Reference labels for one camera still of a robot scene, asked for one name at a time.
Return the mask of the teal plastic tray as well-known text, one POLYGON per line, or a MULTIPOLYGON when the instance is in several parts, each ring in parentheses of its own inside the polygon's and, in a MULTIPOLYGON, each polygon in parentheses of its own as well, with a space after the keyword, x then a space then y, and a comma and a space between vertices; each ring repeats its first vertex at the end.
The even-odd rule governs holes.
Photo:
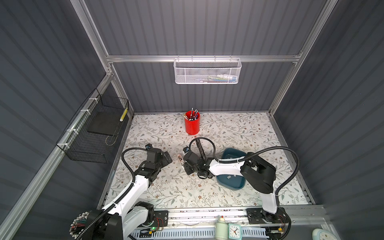
MULTIPOLYGON (((225 149, 222 154, 223 159, 234 159, 245 156, 245 152, 233 148, 225 149)), ((246 179, 244 177, 235 175, 218 175, 216 176, 216 180, 221 186, 233 191, 241 190, 246 184, 246 179)))

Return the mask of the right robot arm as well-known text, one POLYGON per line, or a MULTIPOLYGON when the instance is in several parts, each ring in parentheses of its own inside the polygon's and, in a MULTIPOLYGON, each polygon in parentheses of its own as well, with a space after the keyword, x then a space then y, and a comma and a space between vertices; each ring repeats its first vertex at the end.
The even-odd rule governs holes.
POLYGON ((204 159, 185 147, 183 167, 187 175, 196 173, 199 178, 207 179, 215 176, 235 176, 244 178, 257 192, 262 199, 262 208, 265 213, 275 215, 278 211, 276 200, 276 168, 259 156, 249 157, 252 153, 227 148, 224 150, 222 160, 217 162, 214 158, 204 159))

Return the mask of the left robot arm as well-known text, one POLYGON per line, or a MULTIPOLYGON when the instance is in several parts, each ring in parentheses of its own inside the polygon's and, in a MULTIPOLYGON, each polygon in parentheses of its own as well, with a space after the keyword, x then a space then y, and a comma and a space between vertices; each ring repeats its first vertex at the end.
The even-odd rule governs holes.
POLYGON ((153 222, 154 205, 138 199, 156 180, 161 169, 172 163, 170 154, 147 144, 145 148, 124 150, 122 162, 132 175, 131 182, 102 210, 90 212, 86 227, 77 240, 125 240, 139 225, 153 222), (133 150, 147 153, 147 159, 136 171, 125 160, 125 154, 133 150))

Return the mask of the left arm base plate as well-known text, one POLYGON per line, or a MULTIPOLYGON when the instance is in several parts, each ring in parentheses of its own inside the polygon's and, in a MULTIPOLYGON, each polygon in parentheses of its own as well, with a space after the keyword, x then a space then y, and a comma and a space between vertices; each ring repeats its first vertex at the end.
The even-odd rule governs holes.
POLYGON ((163 228, 163 227, 167 227, 168 226, 168 220, 169 220, 169 211, 165 211, 165 210, 154 210, 154 212, 152 213, 151 211, 149 211, 149 218, 146 219, 144 222, 140 222, 140 220, 138 220, 137 222, 134 222, 135 223, 140 223, 136 225, 137 228, 163 228))

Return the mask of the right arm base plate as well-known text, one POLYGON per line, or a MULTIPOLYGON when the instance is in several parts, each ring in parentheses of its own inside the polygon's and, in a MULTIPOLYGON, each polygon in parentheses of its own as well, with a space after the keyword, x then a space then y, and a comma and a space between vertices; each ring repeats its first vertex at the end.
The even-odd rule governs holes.
POLYGON ((285 226, 289 223, 289 218, 282 207, 278 207, 275 214, 268 213, 263 208, 248 208, 246 212, 250 224, 283 224, 285 226))

